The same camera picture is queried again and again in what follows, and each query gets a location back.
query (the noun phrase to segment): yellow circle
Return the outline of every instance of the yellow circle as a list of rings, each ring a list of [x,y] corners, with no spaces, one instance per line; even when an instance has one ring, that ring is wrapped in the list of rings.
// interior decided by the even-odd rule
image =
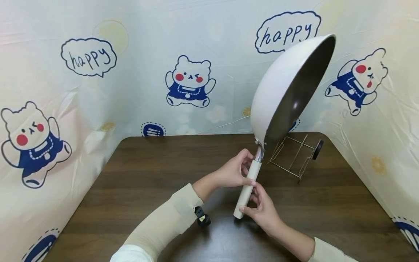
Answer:
[[[102,125],[101,130],[104,131],[104,132],[107,132],[107,131],[111,130],[114,126],[115,126],[114,122],[107,122],[107,123]]]
[[[128,32],[118,21],[106,20],[93,29],[93,37],[111,43],[117,55],[125,52],[129,44]]]
[[[245,109],[243,109],[243,113],[242,113],[242,115],[244,116],[244,117],[248,117],[248,116],[250,116],[250,107],[246,107]]]
[[[371,161],[372,168],[379,175],[385,175],[387,168],[385,167],[384,161],[379,157],[373,157]]]
[[[321,17],[317,35],[322,36],[333,33],[339,20],[342,18],[344,7],[344,0],[326,0],[316,6],[314,11]]]

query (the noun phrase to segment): bear face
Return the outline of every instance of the bear face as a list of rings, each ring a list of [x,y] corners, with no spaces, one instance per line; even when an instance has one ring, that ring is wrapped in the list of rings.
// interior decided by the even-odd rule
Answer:
[[[378,49],[352,67],[352,73],[363,87],[364,93],[374,92],[383,78],[387,76],[388,69],[381,62],[384,55],[385,50]]]
[[[10,142],[19,150],[37,148],[48,138],[48,120],[33,102],[27,102],[25,107],[15,112],[4,108],[1,117]]]
[[[187,56],[180,56],[173,71],[173,81],[188,88],[205,86],[210,80],[211,63],[208,60],[192,62]]]

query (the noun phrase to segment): wok handle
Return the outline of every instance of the wok handle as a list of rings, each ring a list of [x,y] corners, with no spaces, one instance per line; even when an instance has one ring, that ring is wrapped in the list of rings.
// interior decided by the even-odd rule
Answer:
[[[256,178],[258,177],[259,170],[261,169],[262,162],[258,162],[256,160],[252,161],[252,164],[249,168],[249,173],[247,174],[247,177],[250,179],[253,179],[256,181]],[[234,210],[234,216],[238,219],[243,218],[243,213],[239,210],[239,208],[244,205],[246,206],[249,202],[250,195],[252,194],[253,186],[243,186],[240,197],[238,198],[236,208]]]

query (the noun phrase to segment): white sleeve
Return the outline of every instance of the white sleeve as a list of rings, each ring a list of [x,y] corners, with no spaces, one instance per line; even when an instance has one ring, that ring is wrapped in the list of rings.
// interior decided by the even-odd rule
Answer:
[[[308,262],[357,262],[331,244],[316,237],[314,238],[314,241],[316,243],[314,253]]]
[[[111,262],[154,262],[141,247],[136,245],[123,245],[112,256]]]
[[[196,221],[194,208],[202,204],[187,184],[136,227],[111,262],[156,262],[170,241]]]

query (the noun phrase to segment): brown tabletop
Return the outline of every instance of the brown tabletop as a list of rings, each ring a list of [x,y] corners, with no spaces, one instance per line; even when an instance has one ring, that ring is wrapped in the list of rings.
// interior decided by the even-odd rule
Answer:
[[[384,210],[330,140],[307,133],[306,143],[324,145],[301,184],[273,164],[258,182],[289,226],[321,238],[359,261],[419,261]],[[290,136],[303,140],[306,133]],[[287,140],[276,163],[288,168],[299,144]],[[134,228],[187,183],[216,170],[241,149],[256,151],[252,135],[131,137],[120,143],[64,228],[45,262],[106,262]],[[299,171],[304,147],[291,170]],[[204,210],[212,224],[191,226],[174,239],[159,261],[297,261],[251,220],[235,221],[241,188],[216,191]]]

